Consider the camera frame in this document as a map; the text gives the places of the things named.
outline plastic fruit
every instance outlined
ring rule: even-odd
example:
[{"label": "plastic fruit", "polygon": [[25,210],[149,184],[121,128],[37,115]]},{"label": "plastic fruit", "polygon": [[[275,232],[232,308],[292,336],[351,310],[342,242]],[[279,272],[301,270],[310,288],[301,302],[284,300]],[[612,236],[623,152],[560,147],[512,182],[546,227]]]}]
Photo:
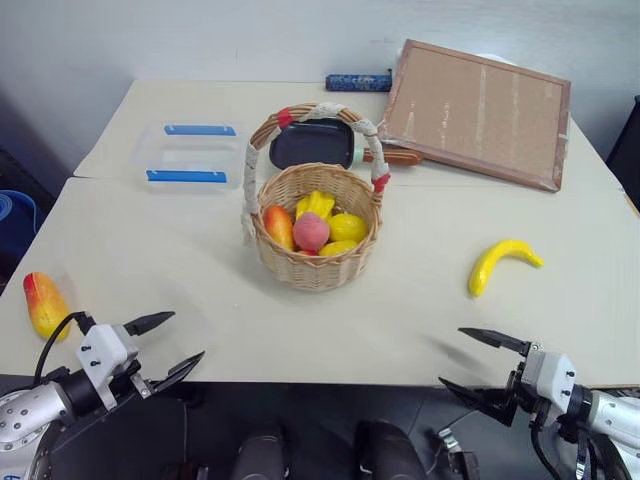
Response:
[{"label": "plastic fruit", "polygon": [[293,226],[293,239],[302,250],[318,251],[329,239],[329,225],[315,213],[304,213]]},{"label": "plastic fruit", "polygon": [[544,261],[538,257],[527,242],[522,240],[502,240],[485,251],[476,260],[469,275],[469,292],[478,297],[487,287],[493,268],[502,257],[516,257],[526,260],[534,267],[541,267]]},{"label": "plastic fruit", "polygon": [[331,216],[331,210],[335,204],[336,197],[330,193],[314,190],[296,204],[296,220],[308,212],[315,213],[323,220],[327,220]]},{"label": "plastic fruit", "polygon": [[321,255],[323,257],[340,255],[341,253],[347,252],[352,248],[356,248],[357,246],[358,242],[353,240],[340,240],[339,242],[331,242],[322,247],[318,252],[318,255]]},{"label": "plastic fruit", "polygon": [[339,213],[329,219],[332,242],[340,240],[353,240],[360,243],[369,233],[369,228],[364,220],[350,213]]},{"label": "plastic fruit", "polygon": [[[27,298],[31,325],[38,335],[48,340],[60,322],[69,315],[69,307],[49,275],[41,272],[30,273],[24,277],[22,286]],[[70,327],[64,327],[56,341],[64,340]]]},{"label": "plastic fruit", "polygon": [[281,205],[272,205],[264,212],[264,228],[278,245],[293,250],[293,224]]}]

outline red tape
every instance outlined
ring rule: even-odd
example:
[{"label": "red tape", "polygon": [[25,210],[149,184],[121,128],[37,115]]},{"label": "red tape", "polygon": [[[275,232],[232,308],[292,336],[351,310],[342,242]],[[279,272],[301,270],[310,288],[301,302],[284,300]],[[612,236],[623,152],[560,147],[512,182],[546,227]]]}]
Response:
[{"label": "red tape", "polygon": [[278,126],[284,128],[293,122],[295,119],[291,116],[289,108],[283,108],[278,112]]},{"label": "red tape", "polygon": [[375,193],[384,192],[384,187],[387,185],[387,183],[389,183],[389,179],[390,178],[391,178],[391,174],[390,173],[385,173],[380,178],[377,178],[375,180],[371,180],[371,183],[373,183],[373,191]]}]

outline white wall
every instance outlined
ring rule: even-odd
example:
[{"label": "white wall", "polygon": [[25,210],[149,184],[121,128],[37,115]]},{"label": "white wall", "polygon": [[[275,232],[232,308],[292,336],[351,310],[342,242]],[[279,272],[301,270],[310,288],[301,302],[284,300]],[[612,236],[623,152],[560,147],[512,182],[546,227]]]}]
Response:
[{"label": "white wall", "polygon": [[604,156],[640,93],[639,0],[0,0],[0,100],[69,173],[133,78],[384,72],[407,37],[571,80]]}]

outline clear plastic container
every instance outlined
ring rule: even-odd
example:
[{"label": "clear plastic container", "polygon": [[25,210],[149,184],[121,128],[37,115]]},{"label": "clear plastic container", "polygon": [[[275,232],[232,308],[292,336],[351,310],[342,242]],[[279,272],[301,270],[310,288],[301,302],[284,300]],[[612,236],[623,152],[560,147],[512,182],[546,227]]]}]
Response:
[{"label": "clear plastic container", "polygon": [[140,135],[131,164],[150,186],[237,188],[244,146],[237,125],[162,123]]}]

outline wicker basket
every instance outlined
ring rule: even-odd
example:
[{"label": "wicker basket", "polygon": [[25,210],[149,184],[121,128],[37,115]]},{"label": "wicker basket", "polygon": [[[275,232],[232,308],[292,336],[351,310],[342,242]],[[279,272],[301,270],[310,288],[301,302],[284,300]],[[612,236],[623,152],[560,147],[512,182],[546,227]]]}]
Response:
[{"label": "wicker basket", "polygon": [[[258,151],[271,142],[288,123],[313,118],[338,118],[354,131],[363,133],[372,150],[372,181],[375,189],[341,166],[307,163],[289,167],[269,180],[256,197],[255,166]],[[269,116],[253,134],[247,146],[245,165],[245,230],[255,236],[264,264],[278,280],[292,287],[322,291],[338,287],[357,277],[366,267],[382,225],[380,208],[384,185],[389,179],[377,130],[371,122],[337,104],[305,103]],[[296,203],[313,190],[332,193],[336,208],[363,218],[369,233],[360,244],[341,255],[310,257],[291,252],[273,241],[262,220],[271,205],[295,211]]]}]

